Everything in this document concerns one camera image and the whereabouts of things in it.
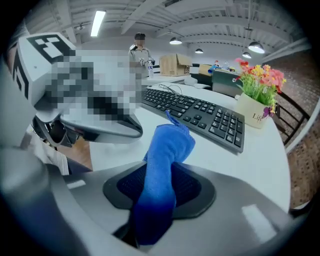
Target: brick wall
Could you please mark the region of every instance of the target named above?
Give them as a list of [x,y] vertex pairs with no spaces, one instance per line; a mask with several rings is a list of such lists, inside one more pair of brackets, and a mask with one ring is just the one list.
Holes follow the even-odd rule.
[[[287,83],[283,92],[298,103],[309,115],[315,109],[320,97],[320,75],[311,50],[277,58],[267,62],[272,68],[284,73]],[[298,120],[301,114],[281,96],[277,96],[278,103],[289,110]],[[295,127],[297,122],[283,110],[280,116]],[[305,120],[289,145],[305,126]],[[285,123],[283,126],[289,134],[292,129]],[[316,119],[308,134],[288,154],[291,173],[291,207],[296,207],[309,201],[320,186],[320,117]]]

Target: cardboard box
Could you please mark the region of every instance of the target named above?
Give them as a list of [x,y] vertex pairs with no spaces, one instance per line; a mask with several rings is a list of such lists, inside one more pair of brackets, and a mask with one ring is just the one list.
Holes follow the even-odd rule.
[[189,75],[192,61],[182,54],[170,54],[160,57],[160,73],[163,76],[177,77]]
[[199,74],[208,76],[208,77],[212,77],[212,73],[209,74],[208,70],[212,67],[212,65],[208,65],[208,64],[200,64],[199,66]]

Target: black mesh pad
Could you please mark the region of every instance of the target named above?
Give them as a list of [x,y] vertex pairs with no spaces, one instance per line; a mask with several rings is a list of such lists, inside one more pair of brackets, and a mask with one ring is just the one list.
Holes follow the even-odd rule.
[[[117,189],[130,198],[135,204],[144,188],[146,168],[139,168],[126,177],[120,179]],[[195,178],[186,174],[183,170],[172,168],[172,188],[175,192],[176,207],[179,207],[196,198],[201,191],[201,184]]]
[[[147,164],[142,162],[108,179],[103,194],[113,206],[130,210],[139,199],[145,182]],[[178,163],[171,165],[172,187],[176,196],[173,219],[195,218],[206,211],[216,198],[213,184],[205,177]]]

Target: ceiling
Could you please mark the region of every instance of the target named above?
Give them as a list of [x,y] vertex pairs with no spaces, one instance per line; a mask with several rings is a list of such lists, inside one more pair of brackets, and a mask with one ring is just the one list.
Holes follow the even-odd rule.
[[25,21],[31,34],[60,32],[81,44],[90,40],[96,10],[106,10],[99,37],[141,31],[159,39],[178,36],[189,44],[238,48],[258,41],[267,54],[304,37],[272,0],[42,0]]

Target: black keyboard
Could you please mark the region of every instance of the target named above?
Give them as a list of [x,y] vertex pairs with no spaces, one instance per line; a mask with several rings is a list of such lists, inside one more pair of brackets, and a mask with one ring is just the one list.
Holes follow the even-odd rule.
[[173,92],[150,89],[142,92],[142,107],[165,117],[166,110],[192,131],[242,153],[245,117],[223,106]]

